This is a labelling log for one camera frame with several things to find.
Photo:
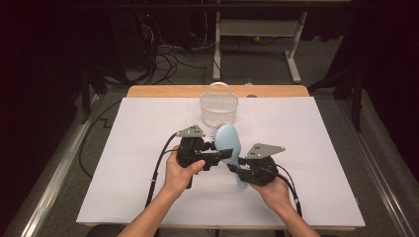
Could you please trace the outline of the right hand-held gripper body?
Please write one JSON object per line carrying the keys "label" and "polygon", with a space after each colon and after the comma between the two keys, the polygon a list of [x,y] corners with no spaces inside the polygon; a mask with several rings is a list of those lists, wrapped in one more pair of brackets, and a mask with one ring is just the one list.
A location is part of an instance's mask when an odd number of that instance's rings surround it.
{"label": "right hand-held gripper body", "polygon": [[279,174],[277,164],[272,156],[285,150],[286,148],[283,146],[255,143],[244,157],[247,164],[239,164],[240,168],[244,170],[241,174],[237,174],[239,179],[260,187],[272,183]]}

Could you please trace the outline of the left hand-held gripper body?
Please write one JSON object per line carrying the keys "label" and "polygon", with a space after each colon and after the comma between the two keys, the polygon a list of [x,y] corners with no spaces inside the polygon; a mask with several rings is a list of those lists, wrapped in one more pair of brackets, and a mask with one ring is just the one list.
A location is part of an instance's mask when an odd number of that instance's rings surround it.
{"label": "left hand-held gripper body", "polygon": [[199,160],[206,162],[204,170],[208,170],[210,166],[209,156],[203,149],[204,137],[206,134],[198,125],[191,125],[185,129],[176,132],[176,136],[181,138],[179,148],[177,150],[178,164],[186,168]]}

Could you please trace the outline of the light blue hairbrush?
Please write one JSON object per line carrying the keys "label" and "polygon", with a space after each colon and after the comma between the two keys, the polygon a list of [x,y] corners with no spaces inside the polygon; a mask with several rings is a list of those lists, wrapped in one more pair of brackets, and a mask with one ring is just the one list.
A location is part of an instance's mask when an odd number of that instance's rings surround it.
{"label": "light blue hairbrush", "polygon": [[232,150],[231,157],[224,159],[223,163],[228,168],[239,168],[238,157],[241,152],[241,143],[236,128],[232,124],[219,124],[212,129],[210,138],[217,150]]}

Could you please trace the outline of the white mesh basket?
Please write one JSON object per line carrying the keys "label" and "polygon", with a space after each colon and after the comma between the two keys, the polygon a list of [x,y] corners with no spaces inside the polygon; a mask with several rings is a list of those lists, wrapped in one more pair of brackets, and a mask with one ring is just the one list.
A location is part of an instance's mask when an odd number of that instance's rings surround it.
{"label": "white mesh basket", "polygon": [[201,116],[205,124],[217,126],[222,123],[232,124],[238,108],[238,97],[229,85],[213,82],[200,95]]}

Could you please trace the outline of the person's right hand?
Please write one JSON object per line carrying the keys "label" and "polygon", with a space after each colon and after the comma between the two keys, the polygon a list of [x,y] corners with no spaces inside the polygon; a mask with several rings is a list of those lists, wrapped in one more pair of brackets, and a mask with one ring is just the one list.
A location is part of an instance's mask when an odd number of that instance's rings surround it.
{"label": "person's right hand", "polygon": [[266,186],[252,185],[252,188],[261,195],[266,206],[278,216],[285,216],[293,211],[289,187],[283,180],[277,178]]}

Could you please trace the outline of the person's left hand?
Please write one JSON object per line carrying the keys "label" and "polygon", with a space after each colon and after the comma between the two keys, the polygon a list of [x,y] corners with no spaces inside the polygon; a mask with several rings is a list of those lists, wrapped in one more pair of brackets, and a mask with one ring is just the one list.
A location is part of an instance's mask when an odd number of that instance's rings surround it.
{"label": "person's left hand", "polygon": [[194,175],[198,175],[206,162],[199,160],[186,168],[181,167],[177,162],[177,150],[175,146],[166,160],[165,182],[163,189],[178,198],[187,188]]}

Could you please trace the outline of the white table cover sheet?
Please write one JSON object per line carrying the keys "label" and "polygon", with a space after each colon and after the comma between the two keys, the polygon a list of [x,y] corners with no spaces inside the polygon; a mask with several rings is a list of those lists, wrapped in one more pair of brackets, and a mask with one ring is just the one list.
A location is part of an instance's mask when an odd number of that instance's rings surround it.
{"label": "white table cover sheet", "polygon": [[[145,207],[148,193],[164,182],[162,148],[178,144],[174,132],[201,125],[196,98],[122,101],[110,136],[82,203],[83,224],[129,223]],[[364,226],[356,199],[311,97],[242,98],[234,123],[242,150],[255,143],[286,148],[275,155],[290,172],[302,216],[314,228]],[[284,224],[252,188],[218,164],[193,179],[162,222],[165,227],[281,229]]]}

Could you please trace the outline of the black metal stand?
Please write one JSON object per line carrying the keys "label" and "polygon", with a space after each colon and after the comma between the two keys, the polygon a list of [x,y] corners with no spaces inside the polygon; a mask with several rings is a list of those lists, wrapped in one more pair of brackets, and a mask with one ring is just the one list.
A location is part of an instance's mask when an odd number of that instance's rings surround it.
{"label": "black metal stand", "polygon": [[308,92],[319,88],[334,87],[336,100],[352,98],[351,120],[357,132],[361,132],[361,108],[364,71],[359,66],[349,66],[338,72],[329,73],[324,79],[310,85]]}
{"label": "black metal stand", "polygon": [[81,67],[81,113],[82,123],[86,123],[91,114],[90,89],[96,95],[106,95],[109,86],[130,86],[131,83],[126,78],[121,78],[105,67],[94,63],[83,63]]}

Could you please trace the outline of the black computer tower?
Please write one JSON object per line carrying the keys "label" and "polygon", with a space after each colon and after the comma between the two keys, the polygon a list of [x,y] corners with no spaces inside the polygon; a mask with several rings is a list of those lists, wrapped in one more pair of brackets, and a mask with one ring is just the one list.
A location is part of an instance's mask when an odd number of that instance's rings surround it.
{"label": "black computer tower", "polygon": [[152,32],[137,12],[111,14],[125,68],[148,68],[152,61]]}

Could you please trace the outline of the aluminium floor rail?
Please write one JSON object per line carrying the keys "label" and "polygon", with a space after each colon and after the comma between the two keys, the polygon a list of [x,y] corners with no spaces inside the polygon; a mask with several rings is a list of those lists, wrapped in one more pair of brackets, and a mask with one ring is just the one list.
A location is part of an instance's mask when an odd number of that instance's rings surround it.
{"label": "aluminium floor rail", "polygon": [[337,106],[343,114],[347,124],[355,135],[358,145],[360,146],[364,160],[366,162],[367,169],[369,170],[372,180],[376,186],[376,189],[380,195],[380,198],[395,226],[400,237],[419,237],[413,230],[413,225],[407,219],[407,215],[402,210],[400,201],[395,195],[395,192],[389,185],[389,182],[385,178],[382,170],[380,169],[376,157],[369,148],[366,139],[363,134],[356,130],[351,119],[351,112],[345,102],[337,101]]}
{"label": "aluminium floor rail", "polygon": [[92,116],[97,112],[102,101],[102,96],[95,95],[88,103],[90,114],[86,118],[83,117],[81,111],[76,114],[25,201],[24,208],[28,217],[18,237],[37,237],[40,233],[81,147]]}

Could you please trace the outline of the white metal table frame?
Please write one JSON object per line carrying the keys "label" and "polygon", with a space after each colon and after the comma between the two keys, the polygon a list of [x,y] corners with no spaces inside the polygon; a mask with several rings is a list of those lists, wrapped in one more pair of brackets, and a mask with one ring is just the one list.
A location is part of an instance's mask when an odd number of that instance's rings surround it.
{"label": "white metal table frame", "polygon": [[229,37],[271,37],[271,38],[292,38],[293,45],[290,50],[285,51],[285,58],[290,74],[296,84],[301,83],[301,78],[294,61],[294,55],[302,34],[306,12],[302,12],[295,21],[274,21],[274,20],[227,20],[223,19],[219,12],[215,17],[215,42],[213,54],[212,79],[221,80],[221,52],[220,40],[222,36]]}

